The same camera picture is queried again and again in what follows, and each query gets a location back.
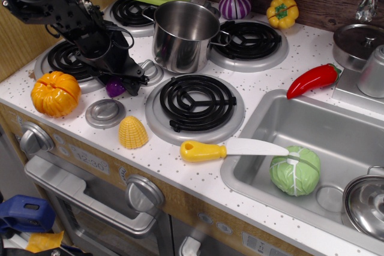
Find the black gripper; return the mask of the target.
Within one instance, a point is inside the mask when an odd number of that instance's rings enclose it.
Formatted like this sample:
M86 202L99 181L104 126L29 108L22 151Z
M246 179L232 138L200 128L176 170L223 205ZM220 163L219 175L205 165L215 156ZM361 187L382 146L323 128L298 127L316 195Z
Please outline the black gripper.
M120 77L122 85L131 96L138 96L141 84L149 78L129 55L131 45L125 38L129 32L110 21L74 40L79 49L77 58L86 65L87 72L103 86L110 77Z

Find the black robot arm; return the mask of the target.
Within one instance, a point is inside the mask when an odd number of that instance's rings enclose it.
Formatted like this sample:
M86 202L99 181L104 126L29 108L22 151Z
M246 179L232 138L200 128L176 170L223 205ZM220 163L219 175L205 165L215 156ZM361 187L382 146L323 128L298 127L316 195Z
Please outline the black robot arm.
M25 24L44 25L63 37L75 63L87 78L105 86L113 82L132 96L149 79L129 55L127 30L104 20L99 6L90 0L2 0L3 6Z

